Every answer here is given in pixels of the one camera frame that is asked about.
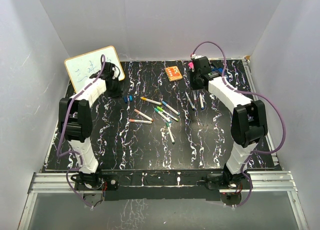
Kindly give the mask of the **light blue cap marker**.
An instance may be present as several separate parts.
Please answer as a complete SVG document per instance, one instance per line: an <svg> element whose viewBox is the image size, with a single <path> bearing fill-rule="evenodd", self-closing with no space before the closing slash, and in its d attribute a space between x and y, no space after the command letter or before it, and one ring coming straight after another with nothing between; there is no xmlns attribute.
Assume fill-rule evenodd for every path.
<svg viewBox="0 0 320 230"><path fill-rule="evenodd" d="M191 98L190 98L189 94L188 94L187 92L185 92L185 95L186 95L186 98L187 98L187 100L188 100L188 102L189 102L189 104L190 104L191 108L195 111L195 110L196 110L196 108L195 108L195 106L194 106L193 102L191 101Z"/></svg>

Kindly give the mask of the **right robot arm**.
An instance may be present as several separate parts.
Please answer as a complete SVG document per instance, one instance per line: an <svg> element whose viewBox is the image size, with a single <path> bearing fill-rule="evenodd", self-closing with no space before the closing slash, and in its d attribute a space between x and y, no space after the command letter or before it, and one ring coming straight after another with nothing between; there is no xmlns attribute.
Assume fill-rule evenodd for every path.
<svg viewBox="0 0 320 230"><path fill-rule="evenodd" d="M228 173L223 175L223 183L235 188L241 182L241 170L245 170L245 160L261 138L268 133L266 108L261 100L253 101L226 82L220 72L213 72L205 56L191 56L189 77L193 90L206 89L216 96L232 113L231 136L233 147L226 162Z"/></svg>

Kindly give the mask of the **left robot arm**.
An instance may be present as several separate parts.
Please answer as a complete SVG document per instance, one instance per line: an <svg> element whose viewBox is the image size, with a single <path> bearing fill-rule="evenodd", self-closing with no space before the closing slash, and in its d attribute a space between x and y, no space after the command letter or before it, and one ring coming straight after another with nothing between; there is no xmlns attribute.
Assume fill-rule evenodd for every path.
<svg viewBox="0 0 320 230"><path fill-rule="evenodd" d="M102 62L101 70L92 74L78 93L69 98L62 98L59 102L58 130L61 137L57 157L66 155L61 153L65 139L78 160L79 172L88 174L85 182L92 189L99 189L102 186L103 177L96 173L99 163L91 144L93 130L91 107L105 93L110 98L122 96L120 72L120 68L115 64Z"/></svg>

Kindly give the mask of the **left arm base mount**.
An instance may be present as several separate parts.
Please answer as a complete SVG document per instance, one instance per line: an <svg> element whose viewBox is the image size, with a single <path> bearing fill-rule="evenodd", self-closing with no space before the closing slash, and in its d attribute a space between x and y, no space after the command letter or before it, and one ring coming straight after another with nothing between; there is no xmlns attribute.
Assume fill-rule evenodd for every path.
<svg viewBox="0 0 320 230"><path fill-rule="evenodd" d="M79 172L70 177L75 183L76 190L118 190L119 178L115 174L82 173Z"/></svg>

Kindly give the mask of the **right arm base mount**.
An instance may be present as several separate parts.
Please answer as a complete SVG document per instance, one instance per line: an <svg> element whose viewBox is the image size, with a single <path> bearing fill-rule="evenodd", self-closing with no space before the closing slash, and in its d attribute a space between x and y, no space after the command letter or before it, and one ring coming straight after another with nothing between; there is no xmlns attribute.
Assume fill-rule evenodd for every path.
<svg viewBox="0 0 320 230"><path fill-rule="evenodd" d="M231 189L240 190L249 189L248 179L241 173L230 175L228 173L209 173L202 178L204 185L209 190Z"/></svg>

